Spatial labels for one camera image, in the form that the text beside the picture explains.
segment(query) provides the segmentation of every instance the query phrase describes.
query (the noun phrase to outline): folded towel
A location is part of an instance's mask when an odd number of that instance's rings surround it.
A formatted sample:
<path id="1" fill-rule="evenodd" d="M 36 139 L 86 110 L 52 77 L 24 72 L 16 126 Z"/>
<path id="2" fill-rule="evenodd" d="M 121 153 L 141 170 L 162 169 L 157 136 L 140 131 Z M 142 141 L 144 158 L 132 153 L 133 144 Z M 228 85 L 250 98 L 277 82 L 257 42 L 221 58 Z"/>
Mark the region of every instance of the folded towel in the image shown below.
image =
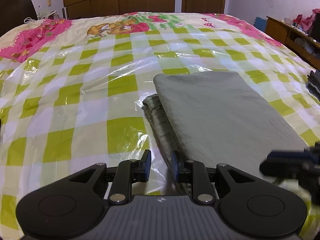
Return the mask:
<path id="1" fill-rule="evenodd" d="M 168 162 L 179 150 L 182 159 L 228 163 L 260 177 L 271 150 L 307 147 L 238 73 L 158 74 L 154 84 L 157 95 L 143 101 L 144 110 Z"/>

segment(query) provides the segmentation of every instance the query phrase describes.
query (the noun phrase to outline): clothing pile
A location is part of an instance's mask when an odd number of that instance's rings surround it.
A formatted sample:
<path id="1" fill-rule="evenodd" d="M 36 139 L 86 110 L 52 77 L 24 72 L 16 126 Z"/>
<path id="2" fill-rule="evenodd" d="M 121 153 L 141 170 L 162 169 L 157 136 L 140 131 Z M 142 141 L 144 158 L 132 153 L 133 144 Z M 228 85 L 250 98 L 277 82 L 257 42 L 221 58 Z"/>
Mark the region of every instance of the clothing pile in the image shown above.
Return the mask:
<path id="1" fill-rule="evenodd" d="M 302 14 L 299 14 L 296 19 L 293 20 L 294 26 L 299 27 L 301 26 L 301 29 L 307 33 L 308 30 L 311 28 L 312 24 L 316 20 L 316 15 L 320 13 L 320 9 L 316 8 L 312 10 L 312 15 L 304 18 Z"/>
<path id="2" fill-rule="evenodd" d="M 306 87 L 320 100 L 320 71 L 316 70 L 315 72 L 311 71 L 310 75 L 308 75 L 308 82 Z"/>

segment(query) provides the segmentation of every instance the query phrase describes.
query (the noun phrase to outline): bed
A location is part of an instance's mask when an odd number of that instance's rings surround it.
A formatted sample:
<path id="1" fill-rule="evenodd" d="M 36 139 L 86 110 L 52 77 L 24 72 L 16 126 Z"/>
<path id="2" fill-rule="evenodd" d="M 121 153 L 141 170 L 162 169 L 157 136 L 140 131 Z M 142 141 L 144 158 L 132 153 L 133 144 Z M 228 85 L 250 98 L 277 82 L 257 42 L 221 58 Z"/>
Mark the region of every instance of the bed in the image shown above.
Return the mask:
<path id="1" fill-rule="evenodd" d="M 312 67 L 247 22 L 220 14 L 134 12 L 19 26 L 0 38 L 0 236 L 22 236 L 27 193 L 94 163 L 152 152 L 134 194 L 178 194 L 142 109 L 158 73 L 235 71 L 308 144 L 320 138 Z M 310 206 L 305 193 L 303 195 Z M 304 238 L 317 227 L 310 213 Z"/>

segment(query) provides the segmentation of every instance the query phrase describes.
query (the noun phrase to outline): green and white checkered pattern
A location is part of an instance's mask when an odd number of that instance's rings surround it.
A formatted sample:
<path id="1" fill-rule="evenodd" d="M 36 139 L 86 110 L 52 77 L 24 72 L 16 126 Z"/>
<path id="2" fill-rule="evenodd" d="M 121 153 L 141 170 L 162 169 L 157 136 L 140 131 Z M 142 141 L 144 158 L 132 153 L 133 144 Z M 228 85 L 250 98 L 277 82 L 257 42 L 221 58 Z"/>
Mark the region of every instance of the green and white checkered pattern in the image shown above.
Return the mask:
<path id="1" fill-rule="evenodd" d="M 163 192 L 167 167 L 141 109 L 156 92 L 158 73 L 236 71 L 307 144 L 320 138 L 319 102 L 305 88 L 312 68 L 287 48 L 241 32 L 176 28 L 108 35 L 43 48 L 21 65 L 2 59 L 0 66 L 4 238 L 21 236 L 15 207 L 24 195 L 97 162 L 116 166 L 150 148 L 150 181 L 136 192 Z"/>

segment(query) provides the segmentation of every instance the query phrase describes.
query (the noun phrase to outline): pink cloth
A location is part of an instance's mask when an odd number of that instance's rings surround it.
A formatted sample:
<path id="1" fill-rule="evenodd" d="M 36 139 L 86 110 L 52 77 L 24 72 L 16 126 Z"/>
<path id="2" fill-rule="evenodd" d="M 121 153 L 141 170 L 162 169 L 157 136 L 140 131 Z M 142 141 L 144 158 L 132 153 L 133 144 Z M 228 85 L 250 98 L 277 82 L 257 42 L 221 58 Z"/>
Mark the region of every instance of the pink cloth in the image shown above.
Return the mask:
<path id="1" fill-rule="evenodd" d="M 316 20 L 317 13 L 320 13 L 320 9 L 313 9 L 311 16 L 301 19 L 300 25 L 305 33 L 311 28 L 313 22 Z"/>
<path id="2" fill-rule="evenodd" d="M 35 29 L 24 30 L 19 33 L 14 45 L 0 49 L 0 57 L 15 59 L 22 63 L 39 51 L 48 41 L 54 40 L 58 34 L 67 30 L 72 21 L 45 19 L 44 23 L 48 24 L 42 23 Z"/>
<path id="3" fill-rule="evenodd" d="M 161 22 L 165 23 L 165 22 L 167 22 L 167 20 L 161 19 L 159 17 L 159 15 L 149 16 L 148 18 L 151 19 L 151 21 L 155 22 L 155 23 L 161 23 Z"/>
<path id="4" fill-rule="evenodd" d="M 135 15 L 135 14 L 137 14 L 137 13 L 138 13 L 138 12 L 125 13 L 125 14 L 123 14 L 123 15 L 121 15 L 121 16 L 126 17 L 126 16 L 129 16 L 129 15 Z"/>
<path id="5" fill-rule="evenodd" d="M 149 30 L 149 25 L 146 23 L 137 23 L 131 25 L 124 25 L 121 30 L 121 34 L 127 33 L 139 33 L 139 32 L 146 32 Z"/>
<path id="6" fill-rule="evenodd" d="M 255 28 L 251 24 L 247 23 L 246 21 L 239 20 L 236 17 L 225 15 L 225 14 L 214 14 L 214 13 L 207 13 L 204 15 L 211 16 L 213 18 L 222 20 L 230 25 L 236 26 L 241 30 L 242 33 L 244 33 L 250 37 L 253 37 L 253 38 L 256 38 L 259 40 L 264 40 L 267 43 L 274 45 L 274 46 L 277 46 L 277 47 L 283 46 L 283 44 L 281 44 L 280 42 L 275 41 L 274 39 L 270 39 L 270 38 L 266 37 L 265 35 L 263 35 L 257 28 Z"/>

